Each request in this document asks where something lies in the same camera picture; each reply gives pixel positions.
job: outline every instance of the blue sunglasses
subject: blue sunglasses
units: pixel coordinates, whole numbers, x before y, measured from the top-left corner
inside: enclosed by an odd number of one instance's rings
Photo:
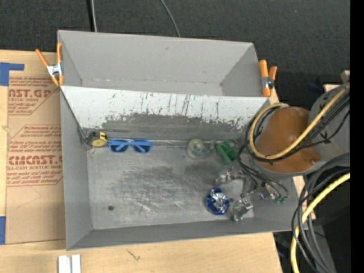
[[[146,139],[125,140],[113,139],[108,141],[107,145],[113,152],[125,152],[128,146],[132,146],[134,151],[145,154],[150,151],[153,143]]]

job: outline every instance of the black carpet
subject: black carpet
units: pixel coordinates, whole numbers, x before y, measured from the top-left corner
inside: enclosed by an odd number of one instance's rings
[[[164,0],[183,37],[253,42],[277,90],[310,108],[315,80],[350,68],[350,0]],[[95,0],[99,32],[176,36],[159,0]],[[0,48],[55,50],[58,29],[90,29],[83,0],[0,0]]]

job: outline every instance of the small yellow object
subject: small yellow object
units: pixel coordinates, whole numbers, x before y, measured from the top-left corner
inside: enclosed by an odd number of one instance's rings
[[[100,133],[100,138],[94,139],[91,143],[93,147],[99,148],[107,144],[107,137],[105,133]]]

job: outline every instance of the copper-colored component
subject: copper-colored component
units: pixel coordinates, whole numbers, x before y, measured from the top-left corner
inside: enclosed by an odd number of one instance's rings
[[[273,155],[290,146],[308,126],[309,111],[300,107],[284,107],[274,112],[264,124],[261,135],[256,139],[257,150]],[[304,172],[321,159],[315,147],[301,150],[283,160],[259,164],[278,173]]]

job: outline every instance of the green object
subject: green object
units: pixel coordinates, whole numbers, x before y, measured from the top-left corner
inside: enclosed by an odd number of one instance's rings
[[[232,161],[237,159],[237,153],[226,140],[216,146],[216,152],[218,155],[222,156],[222,161],[226,165],[231,164]]]
[[[274,203],[275,204],[282,204],[282,203],[285,203],[285,201],[287,200],[287,196],[284,196],[284,197],[278,197],[274,200]]]

